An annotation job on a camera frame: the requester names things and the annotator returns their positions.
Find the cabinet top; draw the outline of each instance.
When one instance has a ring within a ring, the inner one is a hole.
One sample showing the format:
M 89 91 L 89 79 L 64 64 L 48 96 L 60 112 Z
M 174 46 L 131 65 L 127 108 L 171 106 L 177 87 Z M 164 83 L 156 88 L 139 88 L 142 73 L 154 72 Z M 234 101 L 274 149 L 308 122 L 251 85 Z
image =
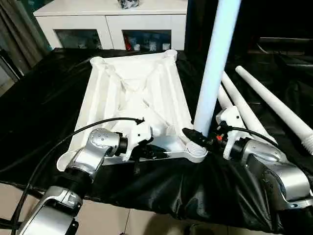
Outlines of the cabinet top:
M 34 16 L 165 15 L 186 14 L 188 0 L 139 0 L 135 8 L 122 9 L 117 0 L 54 0 Z

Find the table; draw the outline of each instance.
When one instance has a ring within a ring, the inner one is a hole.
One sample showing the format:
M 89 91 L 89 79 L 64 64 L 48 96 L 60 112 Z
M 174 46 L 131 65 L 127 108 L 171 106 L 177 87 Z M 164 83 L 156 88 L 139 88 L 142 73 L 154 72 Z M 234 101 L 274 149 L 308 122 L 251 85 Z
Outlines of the table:
M 140 52 L 123 50 L 54 49 L 24 79 L 0 97 L 0 183 L 24 187 L 39 159 L 72 132 L 91 72 L 89 59 Z M 177 68 L 193 118 L 205 58 L 179 52 Z M 242 65 L 274 92 L 303 120 L 313 126 L 312 58 L 248 54 L 230 60 L 226 72 L 257 117 L 312 182 L 313 158 L 280 118 L 235 73 Z M 38 178 L 35 189 L 46 190 L 59 172 L 56 161 L 69 141 L 60 146 Z M 19 163 L 7 168 L 12 163 Z M 185 159 L 103 167 L 86 199 L 140 210 L 170 213 L 264 232 L 282 232 L 277 215 L 269 209 L 260 183 L 240 164 L 221 155 L 208 155 L 200 164 Z

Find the red object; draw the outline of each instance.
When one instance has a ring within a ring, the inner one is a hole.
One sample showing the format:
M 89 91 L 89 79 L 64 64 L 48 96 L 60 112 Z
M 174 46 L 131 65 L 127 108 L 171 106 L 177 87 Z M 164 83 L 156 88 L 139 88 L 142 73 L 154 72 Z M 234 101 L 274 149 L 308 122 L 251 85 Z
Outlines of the red object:
M 124 35 L 124 42 L 126 50 L 132 50 L 132 45 L 129 43 L 128 37 L 126 35 Z

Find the white cabinet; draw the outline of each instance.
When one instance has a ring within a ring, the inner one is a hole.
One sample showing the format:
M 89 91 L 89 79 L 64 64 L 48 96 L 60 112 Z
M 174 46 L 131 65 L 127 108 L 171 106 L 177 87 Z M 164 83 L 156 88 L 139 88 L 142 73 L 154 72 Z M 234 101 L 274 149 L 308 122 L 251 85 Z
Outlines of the white cabinet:
M 150 37 L 157 49 L 183 50 L 186 12 L 187 0 L 141 0 L 131 9 L 121 9 L 117 0 L 54 0 L 34 15 L 52 48 L 133 49 L 141 44 L 148 50 Z

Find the white cylindrical rod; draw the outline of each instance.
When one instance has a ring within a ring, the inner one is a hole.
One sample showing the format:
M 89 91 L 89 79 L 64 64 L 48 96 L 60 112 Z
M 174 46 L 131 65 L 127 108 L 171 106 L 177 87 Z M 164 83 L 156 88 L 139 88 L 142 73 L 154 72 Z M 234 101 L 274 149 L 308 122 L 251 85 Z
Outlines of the white cylindrical rod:
M 233 106 L 233 104 L 231 103 L 231 101 L 230 101 L 228 95 L 226 94 L 222 85 L 220 85 L 219 94 L 217 96 L 217 99 L 219 100 L 219 103 L 220 103 L 220 106 L 222 107 L 222 109 L 227 109 L 227 108 Z
M 194 129 L 208 135 L 241 0 L 219 0 L 198 99 Z
M 230 80 L 228 75 L 224 72 L 222 76 L 222 83 L 225 86 L 231 100 L 234 102 L 234 104 L 237 106 L 239 113 L 241 115 L 241 118 L 244 120 L 247 128 L 251 131 L 255 131 L 257 133 L 260 133 L 268 138 L 270 138 L 272 141 L 276 142 L 276 140 L 267 133 L 264 126 L 261 124 L 259 119 L 256 117 L 254 112 L 251 110 L 250 106 L 247 104 L 243 96 L 240 94 L 240 92 L 237 90 L 233 82 Z M 257 140 L 261 142 L 267 143 L 267 141 L 254 136 Z
M 288 108 L 279 98 L 263 86 L 242 66 L 236 72 L 256 91 L 257 94 L 278 114 L 289 128 L 301 139 L 302 145 L 313 155 L 313 130 Z

